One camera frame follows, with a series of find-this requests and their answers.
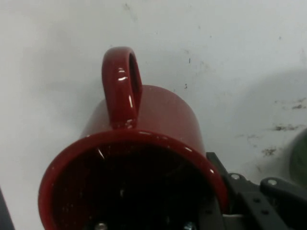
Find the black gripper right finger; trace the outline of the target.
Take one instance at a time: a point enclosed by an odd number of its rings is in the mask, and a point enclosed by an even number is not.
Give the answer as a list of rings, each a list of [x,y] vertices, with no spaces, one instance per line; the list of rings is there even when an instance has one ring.
[[[214,152],[206,156],[221,173],[230,195],[230,213],[222,213],[225,230],[307,228],[306,189],[276,177],[256,185],[238,173],[228,173]]]

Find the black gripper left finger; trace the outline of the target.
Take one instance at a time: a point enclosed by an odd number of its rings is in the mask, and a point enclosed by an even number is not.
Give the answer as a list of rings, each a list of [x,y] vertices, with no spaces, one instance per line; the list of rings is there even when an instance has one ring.
[[[191,163],[193,167],[192,219],[198,230],[224,230],[222,211],[226,204],[226,188],[221,175],[209,162]]]

